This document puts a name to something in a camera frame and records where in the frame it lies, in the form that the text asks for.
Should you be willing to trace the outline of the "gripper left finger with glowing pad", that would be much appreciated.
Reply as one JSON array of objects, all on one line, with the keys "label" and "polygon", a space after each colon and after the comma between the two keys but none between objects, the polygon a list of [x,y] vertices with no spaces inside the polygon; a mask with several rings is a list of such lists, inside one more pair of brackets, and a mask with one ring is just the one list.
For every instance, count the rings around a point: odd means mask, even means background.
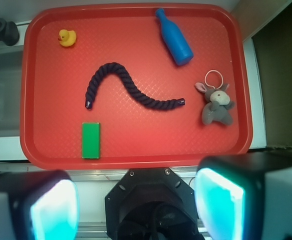
[{"label": "gripper left finger with glowing pad", "polygon": [[63,170],[0,173],[0,240],[73,240],[76,184]]}]

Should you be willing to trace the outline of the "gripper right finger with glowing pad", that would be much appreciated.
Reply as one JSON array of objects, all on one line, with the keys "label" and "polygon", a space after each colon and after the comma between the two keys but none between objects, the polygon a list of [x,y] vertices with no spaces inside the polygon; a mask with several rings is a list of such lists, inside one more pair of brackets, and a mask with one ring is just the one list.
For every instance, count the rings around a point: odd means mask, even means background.
[{"label": "gripper right finger with glowing pad", "polygon": [[292,240],[292,152],[208,156],[194,191],[212,239]]}]

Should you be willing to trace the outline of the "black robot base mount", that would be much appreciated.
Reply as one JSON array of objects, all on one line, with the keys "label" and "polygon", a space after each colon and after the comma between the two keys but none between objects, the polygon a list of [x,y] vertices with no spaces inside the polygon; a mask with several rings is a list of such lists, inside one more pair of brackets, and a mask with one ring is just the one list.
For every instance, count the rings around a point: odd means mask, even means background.
[{"label": "black robot base mount", "polygon": [[105,196],[112,240],[202,240],[194,190],[170,168],[130,169]]}]

